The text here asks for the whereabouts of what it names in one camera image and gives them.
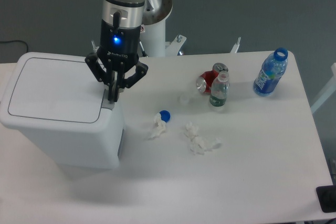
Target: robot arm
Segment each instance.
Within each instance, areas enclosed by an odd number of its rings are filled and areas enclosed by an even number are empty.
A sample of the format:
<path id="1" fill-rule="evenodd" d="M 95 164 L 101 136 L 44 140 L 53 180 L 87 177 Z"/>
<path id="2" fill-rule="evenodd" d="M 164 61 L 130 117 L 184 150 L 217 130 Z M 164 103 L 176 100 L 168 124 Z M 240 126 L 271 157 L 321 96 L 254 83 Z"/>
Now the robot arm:
<path id="1" fill-rule="evenodd" d="M 132 87 L 147 73 L 137 54 L 144 6 L 145 0 L 103 0 L 100 46 L 85 61 L 95 78 L 108 87 L 109 101 L 117 102 L 121 89 Z M 135 74 L 125 79 L 133 66 Z"/>

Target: water bottle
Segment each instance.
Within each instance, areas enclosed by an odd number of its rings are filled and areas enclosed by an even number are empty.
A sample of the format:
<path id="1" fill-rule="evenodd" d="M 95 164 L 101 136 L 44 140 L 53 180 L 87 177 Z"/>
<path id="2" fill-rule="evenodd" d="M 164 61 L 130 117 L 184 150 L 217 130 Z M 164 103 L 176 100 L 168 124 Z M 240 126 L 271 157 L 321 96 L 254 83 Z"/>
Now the water bottle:
<path id="1" fill-rule="evenodd" d="M 229 73 L 221 71 L 211 85 L 210 104 L 216 110 L 222 110 L 229 91 Z"/>
<path id="2" fill-rule="evenodd" d="M 286 71 L 287 57 L 288 51 L 285 48 L 278 48 L 266 58 L 253 84 L 257 95 L 266 97 L 273 93 Z"/>

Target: table surface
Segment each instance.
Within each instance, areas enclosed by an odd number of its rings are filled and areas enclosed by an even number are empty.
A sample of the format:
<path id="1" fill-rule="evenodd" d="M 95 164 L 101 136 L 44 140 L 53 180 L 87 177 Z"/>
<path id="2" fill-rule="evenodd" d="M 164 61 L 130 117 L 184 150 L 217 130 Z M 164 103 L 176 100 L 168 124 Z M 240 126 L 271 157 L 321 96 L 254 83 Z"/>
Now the table surface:
<path id="1" fill-rule="evenodd" d="M 141 59 L 148 74 L 120 95 L 127 130 L 120 166 L 56 165 L 20 132 L 0 125 L 0 223 L 275 223 L 333 218 L 315 188 L 331 178 L 292 53 L 274 94 L 252 84 L 270 52 Z M 193 92 L 216 62 L 229 68 L 221 113 Z M 15 64 L 0 65 L 0 82 Z M 148 140 L 153 117 L 171 113 L 167 132 Z M 221 137 L 193 155 L 183 131 Z"/>

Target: blue bottle cap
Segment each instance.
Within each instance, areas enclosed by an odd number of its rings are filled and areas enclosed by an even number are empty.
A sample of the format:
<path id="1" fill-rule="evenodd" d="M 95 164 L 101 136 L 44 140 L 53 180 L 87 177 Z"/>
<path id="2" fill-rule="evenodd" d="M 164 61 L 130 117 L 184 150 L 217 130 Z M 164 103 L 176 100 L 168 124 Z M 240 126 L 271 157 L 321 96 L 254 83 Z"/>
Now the blue bottle cap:
<path id="1" fill-rule="evenodd" d="M 288 57 L 288 51 L 286 48 L 280 47 L 274 51 L 274 58 L 278 61 L 284 61 Z"/>
<path id="2" fill-rule="evenodd" d="M 159 112 L 161 115 L 161 120 L 165 121 L 166 123 L 170 120 L 170 113 L 167 110 L 162 110 Z"/>

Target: blue led light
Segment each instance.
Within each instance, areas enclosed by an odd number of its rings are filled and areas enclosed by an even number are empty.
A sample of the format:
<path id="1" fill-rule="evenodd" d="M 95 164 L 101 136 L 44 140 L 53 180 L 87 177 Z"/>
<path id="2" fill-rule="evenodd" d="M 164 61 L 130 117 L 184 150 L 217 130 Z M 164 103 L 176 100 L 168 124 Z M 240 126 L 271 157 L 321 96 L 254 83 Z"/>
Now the blue led light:
<path id="1" fill-rule="evenodd" d="M 118 37 L 114 37 L 113 42 L 114 42 L 114 44 L 119 45 L 121 43 L 121 39 L 118 38 Z"/>

